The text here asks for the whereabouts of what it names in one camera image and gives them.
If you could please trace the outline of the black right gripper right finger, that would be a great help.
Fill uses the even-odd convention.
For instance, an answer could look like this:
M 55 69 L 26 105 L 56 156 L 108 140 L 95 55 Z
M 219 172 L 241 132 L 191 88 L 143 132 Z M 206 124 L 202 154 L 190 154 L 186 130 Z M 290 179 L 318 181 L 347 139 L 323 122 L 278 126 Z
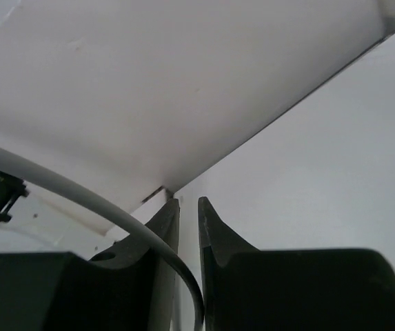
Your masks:
M 395 272 L 375 250 L 259 250 L 198 202 L 207 330 L 395 330 Z

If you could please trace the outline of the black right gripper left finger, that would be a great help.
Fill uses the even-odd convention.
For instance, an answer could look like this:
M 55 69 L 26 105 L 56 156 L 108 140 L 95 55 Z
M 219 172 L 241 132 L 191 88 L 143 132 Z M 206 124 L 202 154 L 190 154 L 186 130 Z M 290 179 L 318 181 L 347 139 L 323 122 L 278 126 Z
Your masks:
M 86 261 L 0 253 L 0 330 L 168 330 L 175 273 L 128 236 Z

